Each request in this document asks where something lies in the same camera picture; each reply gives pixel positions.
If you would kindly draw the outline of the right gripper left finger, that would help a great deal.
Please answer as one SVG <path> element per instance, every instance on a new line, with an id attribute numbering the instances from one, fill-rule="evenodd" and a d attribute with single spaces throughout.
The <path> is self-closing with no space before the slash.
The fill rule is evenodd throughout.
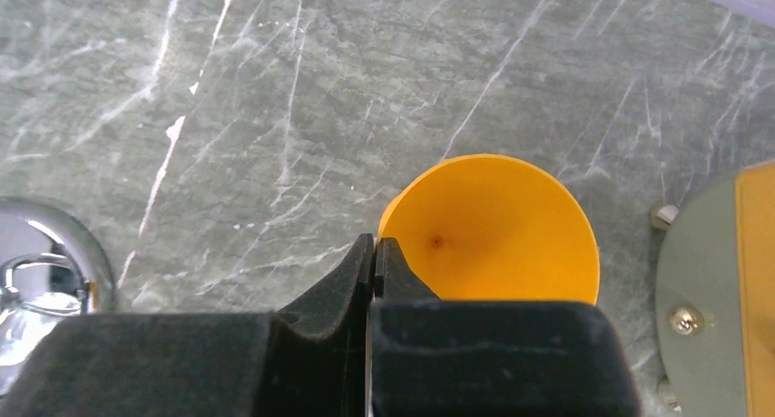
<path id="1" fill-rule="evenodd" d="M 32 352 L 4 416 L 363 416 L 371 235 L 276 312 L 81 315 Z"/>

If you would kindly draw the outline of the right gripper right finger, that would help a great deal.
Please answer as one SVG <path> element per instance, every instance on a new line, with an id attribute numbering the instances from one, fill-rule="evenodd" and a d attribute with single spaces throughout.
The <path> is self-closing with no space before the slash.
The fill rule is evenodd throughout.
<path id="1" fill-rule="evenodd" d="M 444 301 L 398 242 L 376 247 L 370 308 L 376 416 L 638 416 L 617 334 L 595 306 Z"/>

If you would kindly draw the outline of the orange plastic wine glass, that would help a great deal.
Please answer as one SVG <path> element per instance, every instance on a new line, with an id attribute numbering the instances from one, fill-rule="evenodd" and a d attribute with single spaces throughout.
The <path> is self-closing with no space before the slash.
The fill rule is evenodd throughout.
<path id="1" fill-rule="evenodd" d="M 506 155 L 462 155 L 426 170 L 384 210 L 380 239 L 443 300 L 594 305 L 600 251 L 556 178 Z"/>

